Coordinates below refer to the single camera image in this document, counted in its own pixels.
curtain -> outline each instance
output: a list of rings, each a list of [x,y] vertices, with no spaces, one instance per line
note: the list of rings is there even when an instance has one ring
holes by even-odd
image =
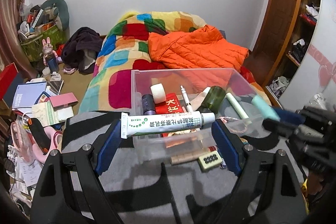
[[[20,4],[24,0],[0,0],[0,71],[15,63],[24,78],[35,78],[37,71],[24,54],[17,35],[16,24],[21,22]]]

metal screw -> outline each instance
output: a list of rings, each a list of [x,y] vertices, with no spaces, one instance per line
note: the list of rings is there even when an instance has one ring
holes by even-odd
[[[251,150],[253,150],[253,146],[250,145],[250,144],[245,144],[245,145],[244,145],[244,148],[245,148],[247,151],[251,151]]]
[[[52,156],[56,156],[57,153],[58,153],[57,149],[53,149],[53,150],[50,151],[50,155],[52,155]]]
[[[91,144],[87,143],[87,144],[83,145],[82,148],[83,148],[84,151],[88,151],[88,150],[91,149]]]
[[[286,156],[286,151],[283,150],[283,149],[279,149],[278,153],[279,153],[280,156]]]

pink notebook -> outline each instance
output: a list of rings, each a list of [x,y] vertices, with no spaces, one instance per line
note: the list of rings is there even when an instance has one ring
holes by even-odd
[[[67,107],[78,103],[77,98],[74,96],[72,92],[56,96],[50,96],[49,100],[53,108]]]

black coat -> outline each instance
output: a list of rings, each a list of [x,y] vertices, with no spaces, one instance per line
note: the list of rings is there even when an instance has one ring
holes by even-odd
[[[88,27],[79,28],[64,45],[61,58],[63,62],[72,68],[78,68],[81,71],[80,63],[84,59],[84,49],[96,52],[96,57],[101,50],[103,40],[99,37],[99,33]],[[85,73],[93,73],[95,65],[92,64]]]

green storage box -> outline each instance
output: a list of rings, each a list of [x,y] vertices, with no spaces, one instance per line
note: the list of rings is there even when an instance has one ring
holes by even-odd
[[[50,42],[55,51],[58,45],[64,44],[66,42],[65,32],[60,31],[56,25],[52,26],[36,37],[29,38],[28,40],[21,42],[23,52],[26,54],[30,62],[39,61],[41,58],[43,58],[42,40],[47,39],[47,37],[50,38]]]

